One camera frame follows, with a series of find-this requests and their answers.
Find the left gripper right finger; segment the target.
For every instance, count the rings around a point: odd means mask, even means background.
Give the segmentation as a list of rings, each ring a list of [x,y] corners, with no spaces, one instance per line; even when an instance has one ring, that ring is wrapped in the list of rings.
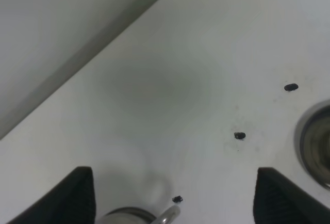
[[[329,223],[329,208],[270,167],[257,171],[255,223]]]

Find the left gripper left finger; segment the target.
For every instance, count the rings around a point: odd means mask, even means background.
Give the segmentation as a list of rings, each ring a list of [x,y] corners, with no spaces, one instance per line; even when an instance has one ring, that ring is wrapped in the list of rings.
[[[95,223],[95,218],[93,171],[81,166],[9,223]]]

